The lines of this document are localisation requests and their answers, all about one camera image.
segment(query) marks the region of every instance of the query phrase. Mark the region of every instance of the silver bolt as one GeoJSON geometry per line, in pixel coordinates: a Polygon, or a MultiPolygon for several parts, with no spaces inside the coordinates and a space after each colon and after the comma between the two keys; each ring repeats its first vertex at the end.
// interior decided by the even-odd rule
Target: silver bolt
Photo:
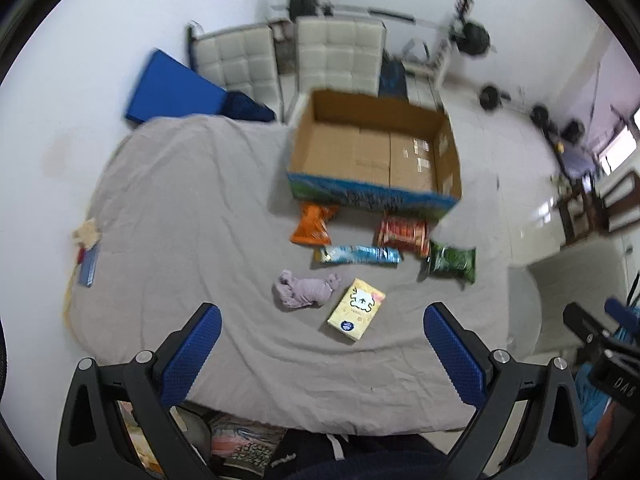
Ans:
{"type": "Polygon", "coordinates": [[[554,359],[554,366],[556,368],[558,368],[559,370],[565,370],[566,369],[566,361],[564,359],[562,359],[561,357],[556,357],[554,359]]]}
{"type": "Polygon", "coordinates": [[[506,350],[496,350],[494,352],[494,359],[499,363],[507,363],[509,359],[511,359],[511,356],[506,350]]]}
{"type": "Polygon", "coordinates": [[[89,359],[88,357],[85,357],[84,359],[80,360],[80,362],[78,363],[78,369],[88,370],[89,368],[91,368],[93,364],[94,362],[91,359],[89,359]]]}
{"type": "Polygon", "coordinates": [[[151,361],[151,358],[153,356],[154,355],[150,350],[143,350],[142,352],[138,352],[138,354],[136,355],[136,361],[138,361],[140,364],[148,363],[149,361],[151,361]]]}

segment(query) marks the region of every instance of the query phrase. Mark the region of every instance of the brown wooden chair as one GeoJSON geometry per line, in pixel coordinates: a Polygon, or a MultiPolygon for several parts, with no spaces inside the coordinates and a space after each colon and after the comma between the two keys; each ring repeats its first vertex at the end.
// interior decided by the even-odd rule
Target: brown wooden chair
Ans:
{"type": "Polygon", "coordinates": [[[621,217],[635,208],[640,208],[640,175],[635,171],[629,171],[603,196],[597,195],[593,179],[591,179],[591,189],[588,191],[584,189],[583,183],[580,181],[574,185],[572,192],[568,196],[558,201],[556,207],[560,213],[566,239],[563,247],[584,240],[594,232],[604,236],[618,234],[640,223],[640,218],[635,218],[614,229],[610,229],[613,219],[621,217]],[[633,189],[615,202],[606,205],[607,198],[627,180],[631,180],[633,189]],[[578,214],[572,214],[569,211],[569,206],[573,202],[577,203],[578,199],[582,200],[582,211],[578,214]],[[577,234],[574,222],[579,219],[586,219],[587,228],[577,234]]]}

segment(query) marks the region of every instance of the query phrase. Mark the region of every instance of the white tufted headboard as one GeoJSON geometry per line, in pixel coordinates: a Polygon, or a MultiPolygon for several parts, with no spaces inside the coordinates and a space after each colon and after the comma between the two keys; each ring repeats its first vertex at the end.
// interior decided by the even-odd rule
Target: white tufted headboard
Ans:
{"type": "Polygon", "coordinates": [[[267,105],[281,119],[282,90],[273,32],[261,23],[207,34],[193,42],[194,70],[226,90],[267,105]]]}
{"type": "Polygon", "coordinates": [[[304,17],[296,29],[298,92],[332,88],[378,94],[386,40],[382,22],[304,17]]]}

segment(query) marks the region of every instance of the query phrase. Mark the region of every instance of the gray bed sheet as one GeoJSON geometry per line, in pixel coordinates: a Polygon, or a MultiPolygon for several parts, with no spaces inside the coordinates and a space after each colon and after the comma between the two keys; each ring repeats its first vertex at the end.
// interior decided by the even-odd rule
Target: gray bed sheet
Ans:
{"type": "MultiPolygon", "coordinates": [[[[101,363],[156,349],[201,303],[220,307],[222,336],[190,400],[288,428],[343,434],[460,428],[465,406],[422,329],[424,308],[443,301],[491,348],[508,332],[506,259],[496,177],[465,176],[464,197],[433,238],[478,247],[478,280],[417,281],[420,262],[398,268],[316,268],[289,236],[300,219],[286,179],[283,125],[192,116],[140,126],[112,158],[89,218],[102,231],[92,288],[74,285],[69,320],[101,363]],[[335,271],[361,278],[386,300],[360,341],[326,324],[342,296],[288,312],[273,295],[283,269],[298,277],[335,271]]],[[[380,214],[343,208],[334,244],[370,245],[380,214]]]]}

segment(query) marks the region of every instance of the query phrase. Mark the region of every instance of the purple cloth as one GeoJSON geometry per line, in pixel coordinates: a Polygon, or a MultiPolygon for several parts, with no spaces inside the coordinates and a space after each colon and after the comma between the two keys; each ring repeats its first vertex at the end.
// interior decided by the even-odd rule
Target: purple cloth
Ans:
{"type": "Polygon", "coordinates": [[[276,282],[276,290],[287,308],[301,308],[317,303],[323,306],[340,283],[340,276],[329,274],[326,280],[294,278],[290,270],[283,270],[276,282]]]}

